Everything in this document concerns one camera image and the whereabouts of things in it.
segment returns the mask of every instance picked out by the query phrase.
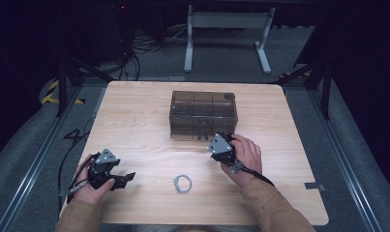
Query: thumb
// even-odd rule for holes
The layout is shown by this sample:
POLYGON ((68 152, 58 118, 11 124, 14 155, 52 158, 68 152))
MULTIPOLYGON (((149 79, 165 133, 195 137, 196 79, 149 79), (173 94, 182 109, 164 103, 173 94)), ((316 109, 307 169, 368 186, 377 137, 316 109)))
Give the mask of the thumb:
POLYGON ((104 196, 110 189, 112 189, 115 184, 115 179, 110 179, 106 181, 100 188, 97 189, 99 195, 104 196))

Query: dark background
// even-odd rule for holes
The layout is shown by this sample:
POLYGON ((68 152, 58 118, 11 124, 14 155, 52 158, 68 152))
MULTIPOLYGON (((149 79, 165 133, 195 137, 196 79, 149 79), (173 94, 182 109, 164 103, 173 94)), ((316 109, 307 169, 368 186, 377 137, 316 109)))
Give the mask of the dark background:
MULTIPOLYGON (((126 33, 139 28, 161 40, 168 26, 186 23, 186 6, 126 7, 126 33)), ((333 11, 325 14, 331 15, 328 23, 315 29, 300 62, 334 51, 327 56, 333 78, 390 182, 390 1, 333 11)), ((273 26, 313 26, 323 14, 320 6, 279 7, 273 26)), ((124 52, 118 32, 109 4, 0 1, 0 151, 41 107, 40 91, 61 58, 71 55, 95 66, 116 61, 124 52)))

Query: yellow and black striped tape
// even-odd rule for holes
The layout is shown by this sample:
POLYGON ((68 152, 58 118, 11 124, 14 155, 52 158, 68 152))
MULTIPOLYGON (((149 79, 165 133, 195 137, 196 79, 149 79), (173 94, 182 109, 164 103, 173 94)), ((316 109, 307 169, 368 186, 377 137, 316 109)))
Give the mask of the yellow and black striped tape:
MULTIPOLYGON (((58 87, 58 85, 59 80, 55 79, 47 90, 45 97, 42 99, 42 103, 59 103, 59 99, 54 99, 52 97, 53 92, 55 91, 56 87, 58 87)), ((75 100, 75 103, 86 103, 86 99, 77 99, 75 100)))

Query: person's right arm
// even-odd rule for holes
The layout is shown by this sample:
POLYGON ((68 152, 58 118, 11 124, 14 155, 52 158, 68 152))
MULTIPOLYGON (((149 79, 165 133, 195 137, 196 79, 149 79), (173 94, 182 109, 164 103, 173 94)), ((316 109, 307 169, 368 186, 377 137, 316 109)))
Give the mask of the person's right arm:
MULTIPOLYGON (((233 135, 233 138, 231 144, 235 147, 237 159, 261 174, 260 148, 241 135, 233 135)), ((247 207, 255 215, 263 231, 315 231, 307 219, 270 184, 247 172, 231 173, 225 164, 222 164, 222 170, 241 188, 241 195, 247 207)))

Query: white desk frame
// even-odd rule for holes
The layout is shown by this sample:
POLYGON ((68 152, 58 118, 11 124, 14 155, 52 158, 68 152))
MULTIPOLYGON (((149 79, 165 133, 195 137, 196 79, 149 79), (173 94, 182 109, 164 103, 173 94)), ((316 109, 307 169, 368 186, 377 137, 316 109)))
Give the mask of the white desk frame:
POLYGON ((188 11, 188 46, 186 48, 185 72, 192 71, 194 55, 193 28, 254 28, 262 29, 262 38, 255 42, 255 48, 260 59, 263 71, 271 73, 269 62, 264 52, 264 45, 269 34, 275 8, 270 8, 268 13, 209 13, 194 12, 192 5, 188 11))

